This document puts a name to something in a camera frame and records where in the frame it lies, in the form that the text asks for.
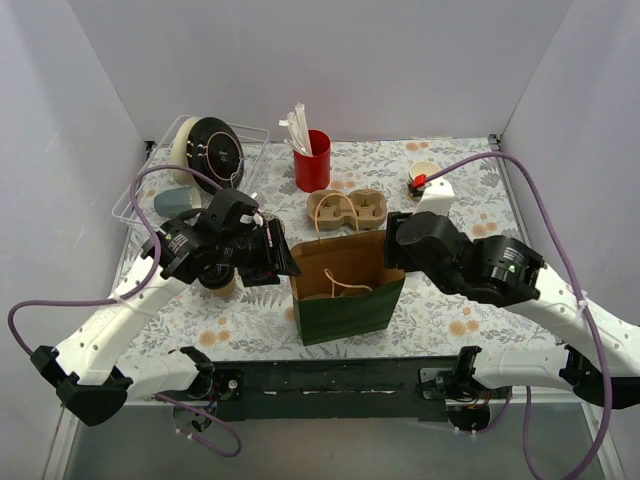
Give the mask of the brown paper coffee cup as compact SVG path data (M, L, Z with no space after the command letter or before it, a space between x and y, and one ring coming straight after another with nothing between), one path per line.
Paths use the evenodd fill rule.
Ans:
M225 285L212 290L213 294L219 298L227 298L234 293L236 289L236 281L231 278Z

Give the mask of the stack of brown paper cups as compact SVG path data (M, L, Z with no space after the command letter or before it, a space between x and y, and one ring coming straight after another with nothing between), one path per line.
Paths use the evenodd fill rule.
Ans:
M418 202L428 186L429 179L440 171L440 167L430 161L418 161L409 169L407 184L408 198Z

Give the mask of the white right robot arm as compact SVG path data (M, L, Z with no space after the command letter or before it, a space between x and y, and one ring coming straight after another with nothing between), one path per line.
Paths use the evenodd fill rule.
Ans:
M425 273L443 294L524 317L557 340L552 347L527 351L466 346L452 369L427 380L430 393L460 399L535 386L603 406L609 376L614 409L638 404L638 326L576 297L575 288L521 241L503 235L472 240L446 216L392 212L384 261L406 273Z

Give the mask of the single brown pulp cup carrier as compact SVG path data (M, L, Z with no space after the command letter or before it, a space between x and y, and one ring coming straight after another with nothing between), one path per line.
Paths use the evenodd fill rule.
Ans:
M363 286L362 288L344 288L340 292L335 291L334 293L318 293L314 295L310 295L306 297L306 300L320 300L320 299L334 299L334 298L344 298L344 297L355 297L370 293L372 289L368 286Z

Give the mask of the black plastic cup lid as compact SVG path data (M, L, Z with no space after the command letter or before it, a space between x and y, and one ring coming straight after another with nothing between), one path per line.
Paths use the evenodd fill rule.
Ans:
M230 266L218 265L201 273L200 284L210 290L224 289L234 280L234 269Z

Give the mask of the green paper bag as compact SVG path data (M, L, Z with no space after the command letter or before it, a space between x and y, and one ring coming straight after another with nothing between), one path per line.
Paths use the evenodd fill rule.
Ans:
M384 330L405 273L384 263L386 197L318 190L307 200L316 239L291 249L302 275L291 279L293 310L305 346Z

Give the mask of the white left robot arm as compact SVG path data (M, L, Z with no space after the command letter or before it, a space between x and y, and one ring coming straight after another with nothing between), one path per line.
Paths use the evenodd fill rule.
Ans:
M208 207L184 212L151 231L125 279L67 339L30 356L64 407L87 426L99 425L133 399L177 392L200 400L215 385L213 362L193 346L147 359L122 359L144 326L192 283L217 289L235 276L244 286L298 277L285 230L258 203L218 191Z

